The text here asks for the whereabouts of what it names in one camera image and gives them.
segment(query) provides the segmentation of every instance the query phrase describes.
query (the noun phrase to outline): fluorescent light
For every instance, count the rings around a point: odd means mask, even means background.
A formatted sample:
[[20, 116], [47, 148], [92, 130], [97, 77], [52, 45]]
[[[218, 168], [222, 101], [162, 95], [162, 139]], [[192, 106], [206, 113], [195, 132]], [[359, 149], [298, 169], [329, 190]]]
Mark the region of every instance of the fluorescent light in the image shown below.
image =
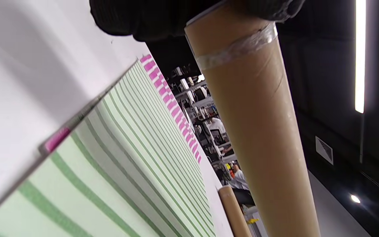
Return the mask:
[[356, 0], [355, 110], [364, 112], [365, 103], [366, 0]]
[[199, 75], [199, 76], [198, 76], [198, 81], [197, 81], [197, 83], [204, 81], [204, 79], [205, 79], [205, 78], [204, 78], [204, 75], [203, 75], [203, 74]]

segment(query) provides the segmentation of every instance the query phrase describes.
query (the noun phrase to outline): worker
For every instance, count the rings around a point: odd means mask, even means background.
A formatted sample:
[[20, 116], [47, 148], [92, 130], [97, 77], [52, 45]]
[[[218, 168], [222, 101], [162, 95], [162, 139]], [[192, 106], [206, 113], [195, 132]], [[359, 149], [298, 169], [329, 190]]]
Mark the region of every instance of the worker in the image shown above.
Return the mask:
[[251, 196], [245, 176], [243, 175], [243, 172], [239, 168], [238, 164], [233, 165], [232, 171], [234, 172], [235, 177], [229, 181], [228, 184], [232, 187], [236, 201], [240, 206], [255, 206], [254, 199]]
[[226, 130], [224, 129], [223, 123], [219, 118], [210, 118], [209, 119], [209, 125], [210, 130], [218, 129], [221, 134], [226, 133]]
[[237, 164], [233, 164], [232, 171], [235, 174], [235, 177], [233, 180], [229, 181], [230, 186], [235, 189], [245, 189], [249, 191], [245, 176]]

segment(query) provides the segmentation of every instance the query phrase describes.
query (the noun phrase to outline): ceiling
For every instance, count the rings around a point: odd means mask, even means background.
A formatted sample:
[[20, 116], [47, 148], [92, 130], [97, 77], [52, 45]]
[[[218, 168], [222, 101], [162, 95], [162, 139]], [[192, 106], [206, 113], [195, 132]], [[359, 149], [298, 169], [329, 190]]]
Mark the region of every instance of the ceiling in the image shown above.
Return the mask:
[[[363, 117], [355, 111], [355, 1], [307, 0], [295, 18], [278, 24], [278, 33], [308, 169], [379, 236], [379, 1], [367, 0]], [[199, 75], [185, 37], [148, 46], [165, 77], [177, 66]], [[334, 165], [315, 152], [315, 136], [332, 147]], [[361, 197], [360, 207], [349, 193]]]

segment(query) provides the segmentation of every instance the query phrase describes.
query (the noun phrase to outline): black glove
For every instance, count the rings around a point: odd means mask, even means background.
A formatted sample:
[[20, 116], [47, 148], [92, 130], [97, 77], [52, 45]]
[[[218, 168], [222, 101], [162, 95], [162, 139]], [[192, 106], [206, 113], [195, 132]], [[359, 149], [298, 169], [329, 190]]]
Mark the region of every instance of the black glove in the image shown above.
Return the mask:
[[[247, 12], [271, 21], [294, 17], [305, 0], [246, 0]], [[90, 0], [96, 25], [113, 36], [138, 41], [183, 36], [188, 20], [219, 0]]]

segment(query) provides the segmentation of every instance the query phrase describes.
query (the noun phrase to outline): clear tape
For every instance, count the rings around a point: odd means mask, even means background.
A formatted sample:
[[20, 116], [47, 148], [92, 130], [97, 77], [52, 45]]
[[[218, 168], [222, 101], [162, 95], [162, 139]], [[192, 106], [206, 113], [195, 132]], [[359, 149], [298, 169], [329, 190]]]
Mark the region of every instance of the clear tape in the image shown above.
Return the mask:
[[276, 24], [270, 23], [264, 29], [253, 35], [246, 36], [233, 42], [226, 49], [196, 58], [201, 71], [228, 63], [235, 58], [251, 54], [271, 43], [277, 37]]

